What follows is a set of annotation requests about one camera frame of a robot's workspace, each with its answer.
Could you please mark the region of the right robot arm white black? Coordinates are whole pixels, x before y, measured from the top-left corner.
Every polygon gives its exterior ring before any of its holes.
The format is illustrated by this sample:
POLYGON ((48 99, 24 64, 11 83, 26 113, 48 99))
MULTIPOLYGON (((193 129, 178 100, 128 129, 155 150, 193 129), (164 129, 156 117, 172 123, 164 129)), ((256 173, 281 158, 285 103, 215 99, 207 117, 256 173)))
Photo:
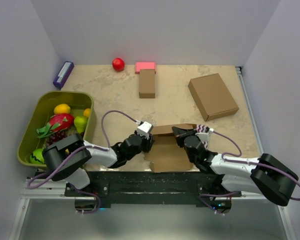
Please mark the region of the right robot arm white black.
POLYGON ((172 127, 176 143, 183 148, 191 163, 204 174, 221 177, 213 183, 213 192, 220 197, 233 192, 263 195, 278 206, 292 200, 298 176, 271 154, 242 158, 241 154, 217 153, 208 150, 211 134, 215 131, 204 125, 193 129, 172 127))

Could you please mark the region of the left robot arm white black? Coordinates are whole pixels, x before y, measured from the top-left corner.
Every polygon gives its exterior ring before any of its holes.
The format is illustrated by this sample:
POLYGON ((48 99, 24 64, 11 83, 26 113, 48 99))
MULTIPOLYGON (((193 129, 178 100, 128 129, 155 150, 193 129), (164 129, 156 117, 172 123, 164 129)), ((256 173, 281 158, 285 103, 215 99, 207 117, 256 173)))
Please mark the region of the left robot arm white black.
POLYGON ((54 182, 65 180, 82 196, 89 196, 94 184, 83 169, 84 164, 117 169, 136 155, 148 153, 154 142, 152 134, 145 137, 133 133, 124 141, 105 148, 83 140, 76 133, 45 148, 42 156, 54 182))

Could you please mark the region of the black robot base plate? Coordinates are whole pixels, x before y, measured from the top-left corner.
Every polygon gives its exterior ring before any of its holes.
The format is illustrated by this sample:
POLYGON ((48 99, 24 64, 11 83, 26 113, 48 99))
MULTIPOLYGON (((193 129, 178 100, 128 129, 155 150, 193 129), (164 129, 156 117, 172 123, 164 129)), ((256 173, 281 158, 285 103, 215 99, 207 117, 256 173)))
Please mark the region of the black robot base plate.
POLYGON ((221 186, 221 177, 201 172, 92 171, 85 192, 96 194, 102 208, 115 204, 195 205, 207 204, 226 214, 231 197, 221 186))

